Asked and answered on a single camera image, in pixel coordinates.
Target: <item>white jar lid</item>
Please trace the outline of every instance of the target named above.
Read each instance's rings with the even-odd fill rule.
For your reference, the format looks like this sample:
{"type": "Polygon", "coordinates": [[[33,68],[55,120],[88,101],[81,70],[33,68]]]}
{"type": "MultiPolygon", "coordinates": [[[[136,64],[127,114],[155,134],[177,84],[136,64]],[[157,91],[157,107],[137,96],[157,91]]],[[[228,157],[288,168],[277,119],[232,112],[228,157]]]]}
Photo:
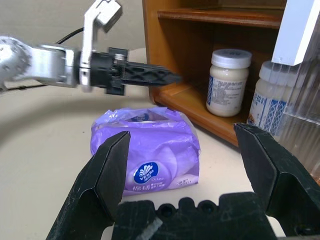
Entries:
{"type": "MultiPolygon", "coordinates": [[[[292,88],[296,84],[299,67],[299,64],[296,66],[288,66],[265,61],[261,66],[259,77],[271,84],[292,88]]],[[[301,85],[302,84],[297,83],[296,87],[301,88],[301,85]]]]}
{"type": "Polygon", "coordinates": [[[246,69],[251,65],[252,54],[240,49],[219,49],[212,53],[211,63],[225,69],[246,69]]]}

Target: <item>jar label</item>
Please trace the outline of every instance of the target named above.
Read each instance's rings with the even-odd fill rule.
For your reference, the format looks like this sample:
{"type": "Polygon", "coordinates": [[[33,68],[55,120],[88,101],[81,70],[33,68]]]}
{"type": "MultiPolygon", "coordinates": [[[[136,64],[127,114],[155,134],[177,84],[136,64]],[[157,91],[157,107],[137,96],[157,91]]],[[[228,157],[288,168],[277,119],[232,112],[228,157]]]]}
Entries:
{"type": "Polygon", "coordinates": [[[245,81],[225,81],[210,76],[207,103],[224,112],[241,108],[245,81]]]}
{"type": "Polygon", "coordinates": [[[269,132],[272,136],[279,136],[283,128],[282,118],[286,105],[286,101],[255,92],[247,123],[269,132]]]}

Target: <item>tissue package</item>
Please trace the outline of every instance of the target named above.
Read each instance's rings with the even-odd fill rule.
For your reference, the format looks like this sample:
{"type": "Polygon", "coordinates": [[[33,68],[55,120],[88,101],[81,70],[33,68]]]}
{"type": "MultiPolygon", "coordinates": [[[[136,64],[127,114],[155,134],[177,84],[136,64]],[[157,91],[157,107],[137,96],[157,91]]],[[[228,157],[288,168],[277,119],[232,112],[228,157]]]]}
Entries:
{"type": "Polygon", "coordinates": [[[177,189],[198,183],[200,146],[181,112],[166,107],[107,111],[91,128],[91,153],[109,137],[129,131],[123,195],[177,189]]]}

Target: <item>shelf board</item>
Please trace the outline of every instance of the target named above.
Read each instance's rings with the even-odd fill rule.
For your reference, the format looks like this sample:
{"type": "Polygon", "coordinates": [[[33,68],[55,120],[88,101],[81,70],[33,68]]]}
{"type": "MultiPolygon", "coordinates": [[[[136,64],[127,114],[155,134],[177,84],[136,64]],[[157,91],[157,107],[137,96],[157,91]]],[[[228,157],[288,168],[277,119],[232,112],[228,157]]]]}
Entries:
{"type": "Polygon", "coordinates": [[[159,10],[158,18],[278,29],[283,14],[281,9],[179,8],[159,10]]]}
{"type": "Polygon", "coordinates": [[[192,122],[237,146],[234,124],[247,121],[251,106],[250,97],[243,100],[242,111],[238,115],[219,117],[207,110],[207,91],[208,83],[194,86],[183,82],[175,87],[163,88],[158,95],[154,96],[154,100],[171,109],[185,113],[192,122]]]}

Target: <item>black plastic part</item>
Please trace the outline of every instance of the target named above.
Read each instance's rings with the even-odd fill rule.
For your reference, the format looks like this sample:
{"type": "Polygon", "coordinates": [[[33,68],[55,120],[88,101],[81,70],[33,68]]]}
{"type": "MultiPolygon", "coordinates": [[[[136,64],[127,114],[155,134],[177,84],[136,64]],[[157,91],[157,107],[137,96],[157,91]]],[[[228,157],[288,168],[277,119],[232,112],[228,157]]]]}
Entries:
{"type": "Polygon", "coordinates": [[[152,201],[125,202],[118,207],[112,240],[276,240],[258,196],[253,192],[222,195],[195,207],[191,198],[179,208],[152,201]]]}
{"type": "MultiPolygon", "coordinates": [[[[79,83],[81,52],[74,57],[74,75],[79,83]]],[[[163,66],[128,62],[128,50],[109,48],[109,52],[91,54],[90,84],[106,94],[125,94],[125,85],[160,87],[181,81],[181,77],[163,66]]]]}
{"type": "Polygon", "coordinates": [[[125,64],[122,82],[129,85],[160,87],[178,83],[181,77],[163,66],[149,65],[137,62],[125,64]]]}
{"type": "Polygon", "coordinates": [[[320,187],[299,160],[254,126],[234,126],[246,174],[287,236],[320,235],[320,187]]]}
{"type": "Polygon", "coordinates": [[[76,178],[47,240],[100,240],[125,188],[129,132],[108,138],[76,178]]]}

